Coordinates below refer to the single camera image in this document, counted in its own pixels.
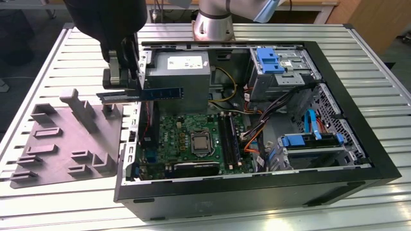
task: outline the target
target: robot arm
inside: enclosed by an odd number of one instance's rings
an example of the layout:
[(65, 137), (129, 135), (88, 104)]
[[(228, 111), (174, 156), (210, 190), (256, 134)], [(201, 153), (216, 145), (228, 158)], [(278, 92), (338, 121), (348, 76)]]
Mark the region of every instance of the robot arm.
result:
[(82, 33), (98, 40), (109, 71), (105, 89), (133, 88), (137, 75), (137, 32), (146, 21), (145, 0), (63, 0), (71, 20)]
[(145, 0), (63, 0), (78, 30), (98, 40), (109, 69), (102, 72), (102, 103), (180, 99), (181, 88), (144, 89), (138, 81), (137, 34), (146, 21)]
[(226, 41), (233, 37), (230, 14), (254, 22), (268, 22), (284, 0), (201, 0), (193, 25), (197, 40)]

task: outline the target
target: floor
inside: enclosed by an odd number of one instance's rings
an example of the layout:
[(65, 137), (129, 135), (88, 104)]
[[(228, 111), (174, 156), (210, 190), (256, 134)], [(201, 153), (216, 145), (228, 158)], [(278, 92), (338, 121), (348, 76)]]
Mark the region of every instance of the floor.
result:
[[(62, 25), (70, 22), (67, 12), (62, 10), (55, 11), (57, 17), (51, 20), (47, 19), (45, 11), (25, 10), (23, 13), (34, 30), (34, 38), (29, 41), (34, 58), (22, 66), (9, 66), (0, 60), (0, 78), (10, 87), (6, 93), (0, 93), (0, 140), (19, 108)], [(189, 15), (189, 11), (182, 14), (170, 12), (165, 22), (189, 21)], [(398, 39), (394, 40), (381, 59), (384, 62), (396, 62), (392, 72), (411, 91), (411, 44), (402, 44)]]

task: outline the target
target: aluminum workbench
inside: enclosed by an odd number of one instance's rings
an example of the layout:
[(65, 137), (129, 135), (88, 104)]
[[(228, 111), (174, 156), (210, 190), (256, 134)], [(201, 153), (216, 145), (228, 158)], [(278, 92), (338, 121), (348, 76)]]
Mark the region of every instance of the aluminum workbench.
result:
[[(98, 42), (65, 25), (0, 143), (0, 229), (409, 230), (411, 95), (353, 29), (341, 25), (236, 24), (236, 40), (313, 40), (329, 60), (402, 177), (332, 205), (144, 223), (112, 202), (114, 177), (11, 189), (10, 174), (31, 129), (35, 103), (63, 106), (62, 88), (100, 104), (106, 68)], [(192, 40), (189, 24), (145, 25), (138, 41)], [(124, 107), (124, 115), (132, 106)], [(128, 127), (126, 117), (122, 127)]]

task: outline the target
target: sticker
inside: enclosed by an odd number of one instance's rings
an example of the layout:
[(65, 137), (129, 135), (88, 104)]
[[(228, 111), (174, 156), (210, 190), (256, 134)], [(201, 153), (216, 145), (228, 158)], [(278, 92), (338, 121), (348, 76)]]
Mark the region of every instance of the sticker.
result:
[(166, 59), (166, 69), (201, 69), (202, 59), (200, 56), (172, 56)]
[(244, 100), (245, 100), (246, 102), (249, 102), (249, 94), (248, 94), (248, 93), (244, 93)]
[(286, 61), (281, 61), (281, 65), (282, 65), (282, 66), (292, 66), (292, 65), (290, 65), (290, 62), (286, 62)]
[(257, 156), (256, 158), (258, 165), (261, 165), (261, 167), (264, 167), (264, 160), (260, 156)]

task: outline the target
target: cable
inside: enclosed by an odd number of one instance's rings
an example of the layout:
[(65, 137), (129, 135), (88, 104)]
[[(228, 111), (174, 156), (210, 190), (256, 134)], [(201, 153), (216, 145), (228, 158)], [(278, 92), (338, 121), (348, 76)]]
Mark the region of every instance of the cable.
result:
[(34, 79), (34, 77), (6, 77), (6, 78), (0, 78), (0, 79), (13, 79), (13, 78), (30, 78), (30, 79)]
[[(225, 96), (224, 96), (224, 89), (221, 90), (221, 98), (222, 98), (222, 99), (225, 98)], [(236, 107), (233, 106), (233, 104), (230, 103), (229, 100), (226, 100), (226, 103), (229, 104), (230, 109), (236, 109)]]
[(216, 108), (218, 108), (222, 111), (236, 112), (236, 113), (245, 114), (245, 115), (252, 115), (253, 114), (253, 113), (249, 113), (249, 112), (241, 112), (238, 110), (232, 110), (232, 109), (224, 108), (224, 107), (218, 106), (214, 102), (208, 102), (208, 103), (212, 104), (213, 106), (216, 106)]
[(220, 71), (222, 71), (222, 73), (224, 73), (224, 74), (228, 76), (228, 78), (230, 79), (232, 84), (233, 84), (233, 92), (232, 92), (230, 96), (228, 96), (228, 98), (224, 98), (224, 99), (220, 99), (220, 100), (208, 100), (208, 102), (224, 102), (224, 101), (229, 100), (229, 99), (236, 95), (236, 92), (237, 92), (237, 85), (236, 85), (236, 82), (234, 82), (232, 76), (226, 73), (226, 71), (225, 71), (222, 68), (216, 67), (216, 70), (217, 70), (217, 69), (218, 69)]
[(282, 106), (286, 105), (289, 99), (292, 98), (293, 94), (297, 93), (300, 90), (310, 89), (313, 88), (321, 81), (313, 81), (308, 83), (306, 85), (293, 87), (285, 94), (282, 94), (268, 106), (265, 111), (262, 112), (260, 118), (258, 118), (258, 123), (254, 126), (254, 128), (244, 133), (244, 136), (249, 136), (252, 132), (257, 130), (257, 128), (266, 122), (269, 119), (270, 114), (280, 109)]
[(252, 136), (250, 140), (248, 141), (245, 147), (244, 147), (244, 151), (245, 152), (253, 152), (253, 149), (248, 149), (250, 142), (256, 139), (256, 136), (258, 135), (258, 133), (262, 131), (264, 126), (260, 128), (260, 130), (254, 133), (254, 135)]
[(174, 20), (174, 22), (178, 21), (178, 20), (182, 18), (184, 14), (185, 14), (185, 10), (182, 10), (181, 15), (180, 15), (180, 17)]
[(290, 18), (290, 12), (292, 12), (292, 0), (289, 0), (289, 10), (288, 10), (288, 16), (285, 18), (285, 23), (288, 23), (288, 19)]
[(161, 0), (161, 23), (164, 23), (164, 0)]
[(249, 110), (248, 110), (246, 105), (248, 105), (248, 101), (244, 102), (244, 112), (253, 112), (253, 111), (249, 111)]

